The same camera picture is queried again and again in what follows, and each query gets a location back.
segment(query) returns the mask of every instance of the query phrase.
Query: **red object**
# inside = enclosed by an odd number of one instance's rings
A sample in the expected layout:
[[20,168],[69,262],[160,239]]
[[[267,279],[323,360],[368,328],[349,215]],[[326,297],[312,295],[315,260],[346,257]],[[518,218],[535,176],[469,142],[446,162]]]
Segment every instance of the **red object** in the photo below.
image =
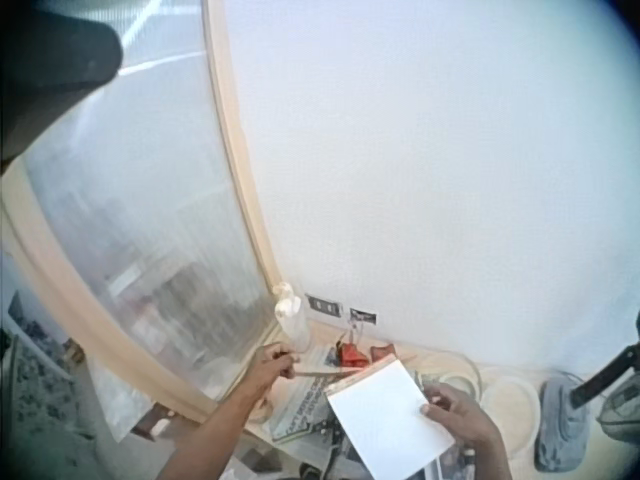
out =
[[377,362],[390,353],[396,355],[396,347],[393,346],[393,343],[390,343],[386,347],[371,347],[371,361]]
[[367,356],[359,351],[353,343],[338,342],[336,348],[338,349],[338,358],[340,359],[341,367],[364,368],[371,363]]

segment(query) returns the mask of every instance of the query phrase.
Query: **white paper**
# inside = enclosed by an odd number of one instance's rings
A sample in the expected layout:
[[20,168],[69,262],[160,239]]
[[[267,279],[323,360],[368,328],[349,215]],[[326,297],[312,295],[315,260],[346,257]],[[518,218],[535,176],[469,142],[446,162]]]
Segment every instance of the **white paper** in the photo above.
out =
[[454,443],[420,413],[427,400],[399,360],[328,398],[376,480],[404,480]]

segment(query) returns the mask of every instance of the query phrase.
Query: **hand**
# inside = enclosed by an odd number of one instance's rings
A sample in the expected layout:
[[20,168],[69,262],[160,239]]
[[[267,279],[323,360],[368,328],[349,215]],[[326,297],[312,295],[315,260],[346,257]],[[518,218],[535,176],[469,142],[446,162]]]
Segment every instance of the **hand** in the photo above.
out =
[[425,386],[430,404],[420,411],[445,427],[456,440],[473,448],[501,442],[500,431],[480,405],[465,392],[444,383]]
[[293,349],[284,343],[260,347],[253,354],[241,385],[256,397],[261,397],[279,376],[295,377],[293,364],[297,361]]

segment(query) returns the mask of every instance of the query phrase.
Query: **white plastic bottle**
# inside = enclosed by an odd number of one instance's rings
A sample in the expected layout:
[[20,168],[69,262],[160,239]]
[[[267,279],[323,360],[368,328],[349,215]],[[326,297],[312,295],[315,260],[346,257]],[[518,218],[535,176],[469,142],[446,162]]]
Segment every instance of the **white plastic bottle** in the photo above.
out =
[[302,308],[302,300],[285,282],[273,287],[273,293],[278,296],[275,314],[282,330],[291,339],[291,346],[296,352],[306,352],[311,346],[311,328]]

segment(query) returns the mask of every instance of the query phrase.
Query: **notepad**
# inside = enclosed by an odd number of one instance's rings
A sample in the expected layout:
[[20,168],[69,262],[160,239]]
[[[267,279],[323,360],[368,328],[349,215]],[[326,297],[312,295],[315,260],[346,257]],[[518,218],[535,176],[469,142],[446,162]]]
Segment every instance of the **notepad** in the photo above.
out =
[[420,413],[427,400],[393,355],[329,385],[325,393],[375,480],[404,480],[454,443]]

